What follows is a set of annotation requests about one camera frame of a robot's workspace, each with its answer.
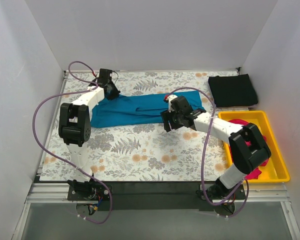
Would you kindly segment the teal blue t shirt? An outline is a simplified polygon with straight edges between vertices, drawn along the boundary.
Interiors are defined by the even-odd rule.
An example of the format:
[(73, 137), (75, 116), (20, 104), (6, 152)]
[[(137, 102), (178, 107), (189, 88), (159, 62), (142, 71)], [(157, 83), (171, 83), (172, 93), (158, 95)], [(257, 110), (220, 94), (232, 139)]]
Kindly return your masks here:
[(92, 128), (162, 123), (161, 113), (168, 110), (165, 93), (103, 99), (92, 111)]

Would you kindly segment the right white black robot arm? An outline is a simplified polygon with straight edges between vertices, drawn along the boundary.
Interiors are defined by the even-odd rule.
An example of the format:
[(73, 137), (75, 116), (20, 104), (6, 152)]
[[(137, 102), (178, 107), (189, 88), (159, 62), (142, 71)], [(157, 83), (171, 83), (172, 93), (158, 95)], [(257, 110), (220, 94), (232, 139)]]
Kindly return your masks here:
[(272, 155), (259, 128), (253, 124), (232, 123), (212, 117), (204, 109), (193, 109), (184, 96), (167, 95), (168, 109), (161, 112), (164, 130), (182, 127), (206, 133), (229, 145), (232, 165), (208, 189), (202, 189), (205, 199), (227, 199), (246, 177)]

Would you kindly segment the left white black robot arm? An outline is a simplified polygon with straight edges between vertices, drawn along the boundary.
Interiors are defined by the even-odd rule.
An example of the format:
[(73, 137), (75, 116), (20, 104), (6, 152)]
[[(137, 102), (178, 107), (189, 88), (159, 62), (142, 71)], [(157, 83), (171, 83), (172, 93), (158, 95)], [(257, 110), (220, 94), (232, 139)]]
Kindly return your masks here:
[(112, 75), (112, 70), (101, 68), (87, 92), (71, 103), (60, 106), (58, 133), (70, 153), (70, 162), (76, 168), (73, 180), (68, 180), (67, 183), (85, 200), (93, 199), (97, 193), (96, 187), (91, 183), (93, 172), (87, 160), (93, 108), (103, 99), (113, 100), (120, 94), (112, 81)]

